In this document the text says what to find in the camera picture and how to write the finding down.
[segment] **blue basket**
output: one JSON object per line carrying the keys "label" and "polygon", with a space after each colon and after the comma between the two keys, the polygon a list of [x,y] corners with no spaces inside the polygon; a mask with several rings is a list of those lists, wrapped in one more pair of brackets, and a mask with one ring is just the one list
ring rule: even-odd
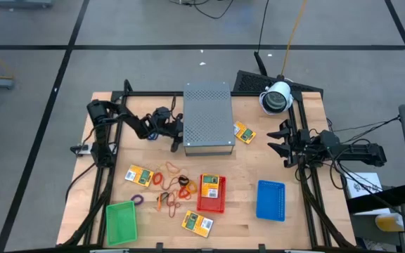
{"label": "blue basket", "polygon": [[256,216],[261,219],[285,221],[285,184],[259,180]]}

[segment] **red basket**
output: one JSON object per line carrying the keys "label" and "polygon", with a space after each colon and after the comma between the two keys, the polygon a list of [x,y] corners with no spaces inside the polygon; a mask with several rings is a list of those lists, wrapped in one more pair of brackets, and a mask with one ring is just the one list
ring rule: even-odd
{"label": "red basket", "polygon": [[219,177],[218,198],[201,197],[201,186],[203,185],[203,175],[200,176],[200,189],[198,191],[198,202],[196,209],[201,212],[212,212],[223,214],[224,202],[226,199],[226,178]]}

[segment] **metal box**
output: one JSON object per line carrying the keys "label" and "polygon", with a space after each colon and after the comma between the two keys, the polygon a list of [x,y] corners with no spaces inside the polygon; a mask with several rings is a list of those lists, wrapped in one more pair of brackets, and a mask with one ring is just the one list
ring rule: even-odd
{"label": "metal box", "polygon": [[235,143],[229,84],[225,82],[186,84],[184,87],[186,155],[230,155]]}

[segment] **concrete floor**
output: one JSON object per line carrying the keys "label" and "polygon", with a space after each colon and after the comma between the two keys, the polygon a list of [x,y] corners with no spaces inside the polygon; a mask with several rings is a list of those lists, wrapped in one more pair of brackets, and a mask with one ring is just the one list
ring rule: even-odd
{"label": "concrete floor", "polygon": [[[221,13],[228,1],[201,9]],[[270,1],[264,44],[286,44],[302,0]],[[256,44],[265,0],[235,0],[220,20],[167,0],[90,0],[77,45]],[[405,28],[405,1],[393,1]],[[0,10],[1,45],[66,45],[82,0],[57,1],[45,10]],[[384,1],[310,1],[294,44],[404,45]],[[270,76],[285,51],[263,50]],[[0,90],[0,232],[25,167],[64,51],[1,50],[16,74]],[[56,242],[75,158],[68,148],[82,136],[85,105],[94,91],[182,90],[191,81],[224,81],[238,70],[257,72],[252,50],[73,51],[6,250],[52,247]],[[285,75],[324,89],[334,129],[390,119],[405,103],[405,51],[291,51]],[[341,139],[353,131],[339,133]],[[405,184],[405,147],[398,122],[367,135],[385,149],[382,184]]]}

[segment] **green plastic basket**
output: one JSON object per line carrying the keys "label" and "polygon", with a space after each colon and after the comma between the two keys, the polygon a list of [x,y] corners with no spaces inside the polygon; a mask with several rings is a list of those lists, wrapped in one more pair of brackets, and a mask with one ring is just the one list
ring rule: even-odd
{"label": "green plastic basket", "polygon": [[137,240],[134,201],[108,205],[105,208],[105,218],[109,246]]}

